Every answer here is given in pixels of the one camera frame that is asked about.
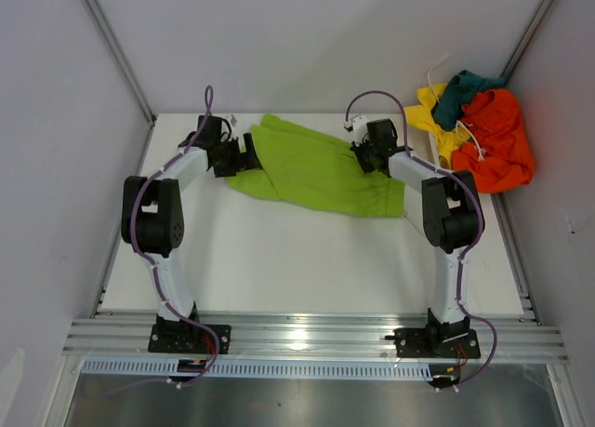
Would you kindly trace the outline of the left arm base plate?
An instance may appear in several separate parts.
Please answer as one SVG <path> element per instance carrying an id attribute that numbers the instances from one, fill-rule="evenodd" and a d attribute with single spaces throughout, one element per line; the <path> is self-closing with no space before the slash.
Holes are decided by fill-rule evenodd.
<path id="1" fill-rule="evenodd" d="M 204 328 L 157 316 L 152 326 L 148 351 L 160 354 L 212 354 L 215 347 L 214 336 Z"/>

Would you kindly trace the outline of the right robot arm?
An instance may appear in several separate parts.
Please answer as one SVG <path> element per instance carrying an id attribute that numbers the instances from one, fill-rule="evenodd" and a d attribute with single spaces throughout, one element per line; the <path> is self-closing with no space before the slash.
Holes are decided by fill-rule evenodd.
<path id="1" fill-rule="evenodd" d="M 429 307 L 426 348 L 435 355 L 455 349 L 455 329 L 469 329 L 464 309 L 465 262 L 483 234 L 483 211 L 469 172 L 455 173 L 417 155 L 398 142 L 389 118 L 370 120 L 356 116 L 344 122 L 350 149 L 365 173 L 381 172 L 403 182 L 421 199 L 423 233 L 434 247 L 434 291 Z"/>

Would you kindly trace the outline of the aluminium rail frame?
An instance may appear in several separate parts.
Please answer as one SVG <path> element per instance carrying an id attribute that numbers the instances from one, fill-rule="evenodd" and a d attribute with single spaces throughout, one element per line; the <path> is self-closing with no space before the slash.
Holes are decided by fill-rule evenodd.
<path id="1" fill-rule="evenodd" d="M 397 314 L 258 314 L 203 312 L 203 323 L 231 326 L 229 355 L 241 359 L 378 362 L 395 355 L 386 338 L 396 328 L 423 327 L 423 316 Z M 148 355 L 155 316 L 148 312 L 99 313 L 73 320 L 65 355 Z M 557 327 L 534 320 L 478 322 L 481 353 L 496 348 L 496 364 L 566 364 L 569 354 Z"/>

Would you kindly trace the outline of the orange shorts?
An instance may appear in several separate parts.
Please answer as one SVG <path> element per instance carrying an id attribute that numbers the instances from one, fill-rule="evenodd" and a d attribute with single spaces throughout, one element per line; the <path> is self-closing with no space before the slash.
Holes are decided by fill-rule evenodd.
<path id="1" fill-rule="evenodd" d="M 536 163 L 512 93 L 499 88 L 476 94 L 463 106 L 462 124 L 472 138 L 452 153 L 452 167 L 471 172 L 480 193 L 502 193 L 531 182 Z"/>

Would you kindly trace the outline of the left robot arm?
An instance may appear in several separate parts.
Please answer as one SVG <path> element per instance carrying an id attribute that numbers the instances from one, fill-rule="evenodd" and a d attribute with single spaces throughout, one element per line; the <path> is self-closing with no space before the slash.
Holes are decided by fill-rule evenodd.
<path id="1" fill-rule="evenodd" d="M 188 290 L 179 247 L 185 234 L 182 192 L 211 172 L 235 177 L 261 169 L 252 136 L 233 135 L 234 115 L 201 115 L 197 129 L 178 145 L 171 159 L 149 176 L 124 183 L 121 235 L 147 266 L 158 298 L 158 317 L 175 322 L 169 341 L 184 353 L 201 343 L 195 301 Z"/>

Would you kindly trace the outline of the yellow shorts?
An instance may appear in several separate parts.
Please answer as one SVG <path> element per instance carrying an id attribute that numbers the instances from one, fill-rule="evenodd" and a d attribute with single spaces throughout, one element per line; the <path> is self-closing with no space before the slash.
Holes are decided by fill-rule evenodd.
<path id="1" fill-rule="evenodd" d="M 452 154 L 460 148 L 465 140 L 455 131 L 443 130 L 434 120 L 432 109 L 438 103 L 446 89 L 446 83 L 422 87 L 416 91 L 418 104 L 406 106 L 407 124 L 430 133 L 435 141 L 437 154 L 442 167 L 452 168 Z"/>

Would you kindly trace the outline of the teal shorts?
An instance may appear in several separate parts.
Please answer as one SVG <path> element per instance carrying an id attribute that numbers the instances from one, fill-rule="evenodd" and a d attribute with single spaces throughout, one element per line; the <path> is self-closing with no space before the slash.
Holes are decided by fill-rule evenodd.
<path id="1" fill-rule="evenodd" d="M 462 107 L 470 104 L 476 94 L 489 89 L 502 88 L 503 77 L 487 78 L 468 70 L 453 76 L 446 85 L 439 101 L 434 105 L 431 114 L 434 122 L 444 131 L 452 131 L 456 121 L 463 116 Z"/>

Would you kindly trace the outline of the lime green shorts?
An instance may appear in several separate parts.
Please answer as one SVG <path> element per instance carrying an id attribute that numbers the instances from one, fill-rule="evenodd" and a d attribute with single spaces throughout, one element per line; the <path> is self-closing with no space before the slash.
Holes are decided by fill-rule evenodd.
<path id="1" fill-rule="evenodd" d="M 234 191 L 353 217 L 404 214 L 404 183 L 364 173 L 346 141 L 270 113 L 249 134 L 261 167 L 225 179 Z"/>

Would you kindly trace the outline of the white plastic basket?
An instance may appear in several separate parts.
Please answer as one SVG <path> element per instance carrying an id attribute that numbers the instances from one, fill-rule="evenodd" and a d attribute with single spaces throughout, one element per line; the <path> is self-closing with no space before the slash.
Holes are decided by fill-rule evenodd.
<path id="1" fill-rule="evenodd" d="M 430 147 L 430 159 L 436 165 L 440 165 L 441 167 L 448 167 L 448 159 L 440 154 L 436 138 L 433 133 L 428 133 L 428 140 Z"/>

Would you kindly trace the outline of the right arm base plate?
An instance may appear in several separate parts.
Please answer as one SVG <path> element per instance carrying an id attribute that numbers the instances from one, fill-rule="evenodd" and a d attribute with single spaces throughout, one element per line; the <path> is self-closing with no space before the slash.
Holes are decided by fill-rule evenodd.
<path id="1" fill-rule="evenodd" d="M 401 358 L 479 359 L 482 355 L 476 331 L 465 323 L 396 328 L 384 340 L 394 344 Z"/>

